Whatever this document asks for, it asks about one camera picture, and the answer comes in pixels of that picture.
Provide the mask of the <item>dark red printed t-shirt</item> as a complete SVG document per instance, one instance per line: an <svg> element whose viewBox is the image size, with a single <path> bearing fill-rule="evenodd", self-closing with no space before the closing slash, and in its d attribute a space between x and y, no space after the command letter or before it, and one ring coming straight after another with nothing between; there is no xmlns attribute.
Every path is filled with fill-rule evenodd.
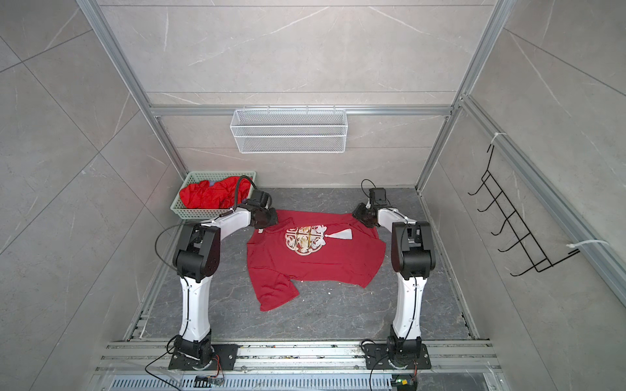
<svg viewBox="0 0 626 391"><path fill-rule="evenodd" d="M367 288L378 273L386 244L375 228L350 214L279 210L278 223L254 232L247 267L260 311L299 295L294 281L337 281Z"/></svg>

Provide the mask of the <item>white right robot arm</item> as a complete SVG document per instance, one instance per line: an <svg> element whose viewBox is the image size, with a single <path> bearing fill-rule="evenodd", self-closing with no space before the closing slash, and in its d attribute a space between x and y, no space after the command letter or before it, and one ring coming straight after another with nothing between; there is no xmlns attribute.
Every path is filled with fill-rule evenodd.
<svg viewBox="0 0 626 391"><path fill-rule="evenodd" d="M399 290L387 350L394 361L417 357L422 350L422 296L436 266L430 224L409 218L396 208L364 203L357 205L353 216L367 227L381 226L391 233L391 265Z"/></svg>

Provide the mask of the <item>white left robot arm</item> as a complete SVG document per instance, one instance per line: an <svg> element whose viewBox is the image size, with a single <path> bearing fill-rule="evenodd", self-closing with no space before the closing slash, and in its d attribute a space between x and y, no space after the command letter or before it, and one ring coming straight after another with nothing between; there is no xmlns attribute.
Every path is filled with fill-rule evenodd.
<svg viewBox="0 0 626 391"><path fill-rule="evenodd" d="M210 284L220 264L221 241L248 226L264 229L277 223L274 208L242 205L213 220L183 225L173 257L183 292L182 324L174 340L176 353L196 361L212 356L208 307Z"/></svg>

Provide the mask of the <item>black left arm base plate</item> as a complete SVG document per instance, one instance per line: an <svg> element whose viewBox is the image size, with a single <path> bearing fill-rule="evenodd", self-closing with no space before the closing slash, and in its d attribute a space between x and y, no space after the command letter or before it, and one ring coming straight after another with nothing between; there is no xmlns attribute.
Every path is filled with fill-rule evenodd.
<svg viewBox="0 0 626 391"><path fill-rule="evenodd" d="M174 353L169 363L169 370L179 371L232 371L237 360L239 346L236 344L212 345L212 350L205 361L191 359L181 353Z"/></svg>

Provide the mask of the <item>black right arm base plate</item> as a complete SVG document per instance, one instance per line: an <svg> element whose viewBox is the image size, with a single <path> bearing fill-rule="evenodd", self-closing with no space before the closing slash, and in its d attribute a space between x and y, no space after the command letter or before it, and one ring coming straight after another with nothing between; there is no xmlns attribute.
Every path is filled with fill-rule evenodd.
<svg viewBox="0 0 626 391"><path fill-rule="evenodd" d="M393 344L379 344L372 340L360 343L360 349L365 356L366 368L372 371L382 370L430 370L432 364L427 346L423 343L417 347L412 342L396 350Z"/></svg>

